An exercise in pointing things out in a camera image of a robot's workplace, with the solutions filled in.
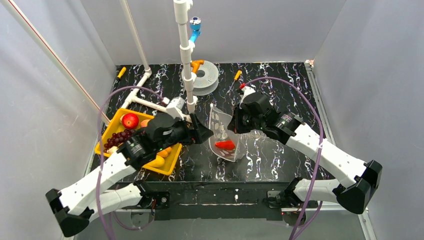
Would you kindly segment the clear polka dot zip bag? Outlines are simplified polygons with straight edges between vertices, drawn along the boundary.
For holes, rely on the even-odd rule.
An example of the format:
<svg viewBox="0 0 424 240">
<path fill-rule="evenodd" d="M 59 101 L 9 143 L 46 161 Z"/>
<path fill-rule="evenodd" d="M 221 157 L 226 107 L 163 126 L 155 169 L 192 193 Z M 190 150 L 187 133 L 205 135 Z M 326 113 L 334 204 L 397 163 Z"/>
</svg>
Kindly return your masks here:
<svg viewBox="0 0 424 240">
<path fill-rule="evenodd" d="M 208 127 L 213 132 L 213 136 L 208 139 L 210 150 L 219 158 L 229 162 L 236 162 L 243 158 L 256 141 L 264 140 L 266 136 L 257 130 L 249 133 L 236 134 L 227 129 L 232 116 L 224 113 L 214 104 L 210 104 Z M 232 151 L 218 149 L 216 142 L 231 140 L 236 148 Z"/>
</svg>

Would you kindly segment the orange toy carrot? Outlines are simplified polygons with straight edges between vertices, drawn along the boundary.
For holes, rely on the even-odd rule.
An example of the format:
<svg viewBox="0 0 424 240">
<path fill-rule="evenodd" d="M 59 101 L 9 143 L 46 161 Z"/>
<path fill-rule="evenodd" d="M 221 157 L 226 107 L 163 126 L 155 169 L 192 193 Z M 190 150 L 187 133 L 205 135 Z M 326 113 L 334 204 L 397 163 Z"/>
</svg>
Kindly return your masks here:
<svg viewBox="0 0 424 240">
<path fill-rule="evenodd" d="M 216 148 L 226 151 L 233 151 L 236 148 L 232 140 L 217 141 L 214 145 Z"/>
</svg>

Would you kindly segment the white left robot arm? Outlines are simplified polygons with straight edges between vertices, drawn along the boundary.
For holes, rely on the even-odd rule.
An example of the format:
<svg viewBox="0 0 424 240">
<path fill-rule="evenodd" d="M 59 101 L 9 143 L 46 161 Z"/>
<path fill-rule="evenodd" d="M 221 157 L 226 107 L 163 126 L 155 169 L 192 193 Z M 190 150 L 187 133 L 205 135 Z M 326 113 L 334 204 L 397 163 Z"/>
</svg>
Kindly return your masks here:
<svg viewBox="0 0 424 240">
<path fill-rule="evenodd" d="M 156 115 L 95 170 L 66 188 L 49 190 L 45 196 L 63 236 L 75 236 L 93 220 L 103 221 L 104 214 L 139 205 L 143 198 L 152 200 L 148 186 L 139 181 L 118 190 L 108 189 L 152 162 L 160 151 L 176 144 L 202 144 L 213 136 L 194 113 L 189 116 L 190 122 L 167 113 Z"/>
</svg>

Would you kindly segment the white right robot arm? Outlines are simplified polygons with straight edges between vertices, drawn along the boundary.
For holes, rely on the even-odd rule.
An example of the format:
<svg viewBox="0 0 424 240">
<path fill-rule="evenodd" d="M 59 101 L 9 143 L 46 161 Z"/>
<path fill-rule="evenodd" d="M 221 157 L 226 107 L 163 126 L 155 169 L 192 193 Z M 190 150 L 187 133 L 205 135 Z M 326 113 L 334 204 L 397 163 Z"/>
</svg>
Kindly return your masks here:
<svg viewBox="0 0 424 240">
<path fill-rule="evenodd" d="M 278 112 L 266 95 L 250 87 L 237 91 L 241 101 L 234 107 L 228 130 L 246 134 L 262 131 L 276 140 L 304 154 L 309 159 L 320 158 L 318 165 L 330 172 L 334 179 L 311 180 L 296 177 L 283 194 L 276 197 L 296 207 L 309 198 L 312 201 L 338 203 L 354 214 L 362 214 L 379 187 L 383 167 L 375 160 L 365 162 L 339 149 L 317 134 L 298 115 Z"/>
</svg>

